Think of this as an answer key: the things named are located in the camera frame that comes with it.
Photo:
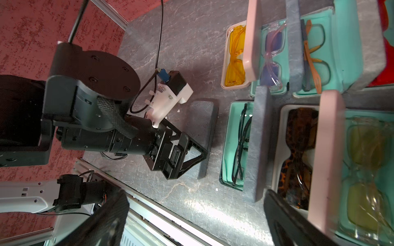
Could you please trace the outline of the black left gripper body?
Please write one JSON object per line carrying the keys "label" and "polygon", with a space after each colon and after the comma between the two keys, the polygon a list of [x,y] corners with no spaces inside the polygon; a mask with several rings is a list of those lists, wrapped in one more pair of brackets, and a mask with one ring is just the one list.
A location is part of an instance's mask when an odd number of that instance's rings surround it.
{"label": "black left gripper body", "polygon": [[151,171],[161,171],[166,179],[178,179],[186,169],[184,160],[188,149],[189,135],[164,119],[144,159]]}

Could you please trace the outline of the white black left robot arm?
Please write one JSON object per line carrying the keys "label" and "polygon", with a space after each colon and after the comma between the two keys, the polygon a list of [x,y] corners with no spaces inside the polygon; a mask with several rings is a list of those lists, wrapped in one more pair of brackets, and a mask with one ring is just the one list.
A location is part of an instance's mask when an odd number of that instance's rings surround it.
{"label": "white black left robot arm", "polygon": [[140,92],[134,69],[119,57],[61,42],[45,81],[1,76],[1,166],[46,165],[54,138],[64,149],[141,155],[152,171],[177,179],[208,150],[166,115],[193,91],[178,71],[156,69],[161,82],[143,117],[128,111]]}

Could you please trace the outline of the pink case with tortoise sunglasses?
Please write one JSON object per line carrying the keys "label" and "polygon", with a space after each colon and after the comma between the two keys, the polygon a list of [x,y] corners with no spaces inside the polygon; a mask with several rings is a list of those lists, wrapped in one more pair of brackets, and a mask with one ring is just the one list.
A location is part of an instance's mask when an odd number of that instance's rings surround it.
{"label": "pink case with tortoise sunglasses", "polygon": [[339,218],[345,104],[337,90],[317,106],[286,105],[280,112],[272,189],[323,234]]}

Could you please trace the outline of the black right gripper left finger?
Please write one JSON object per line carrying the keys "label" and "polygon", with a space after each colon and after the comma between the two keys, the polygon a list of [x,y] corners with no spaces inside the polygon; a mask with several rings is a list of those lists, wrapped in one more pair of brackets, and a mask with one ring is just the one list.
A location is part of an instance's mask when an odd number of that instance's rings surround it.
{"label": "black right gripper left finger", "polygon": [[128,212],[126,192],[120,190],[57,245],[119,246]]}

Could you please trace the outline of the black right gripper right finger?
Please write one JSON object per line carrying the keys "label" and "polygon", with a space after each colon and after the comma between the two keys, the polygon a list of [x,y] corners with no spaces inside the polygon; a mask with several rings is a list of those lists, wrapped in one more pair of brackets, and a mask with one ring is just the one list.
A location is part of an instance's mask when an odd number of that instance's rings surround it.
{"label": "black right gripper right finger", "polygon": [[271,189],[265,193],[264,212],[276,246],[336,245]]}

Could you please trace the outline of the grey case with black glasses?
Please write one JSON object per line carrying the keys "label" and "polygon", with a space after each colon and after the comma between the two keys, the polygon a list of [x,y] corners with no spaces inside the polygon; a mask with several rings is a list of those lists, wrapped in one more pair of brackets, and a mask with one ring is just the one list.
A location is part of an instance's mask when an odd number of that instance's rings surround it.
{"label": "grey case with black glasses", "polygon": [[264,193],[273,98],[267,86],[258,86],[254,100],[230,105],[219,181],[241,191],[247,203],[256,203]]}

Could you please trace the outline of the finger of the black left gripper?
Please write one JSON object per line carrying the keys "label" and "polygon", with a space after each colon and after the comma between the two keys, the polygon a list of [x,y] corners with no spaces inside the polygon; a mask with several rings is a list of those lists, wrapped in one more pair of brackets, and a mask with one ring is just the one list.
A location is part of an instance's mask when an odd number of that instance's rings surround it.
{"label": "finger of the black left gripper", "polygon": [[[204,161],[207,158],[208,151],[186,133],[181,134],[180,147],[182,149],[180,176],[183,176],[194,166]],[[185,161],[188,153],[193,150],[199,152],[199,155]]]}

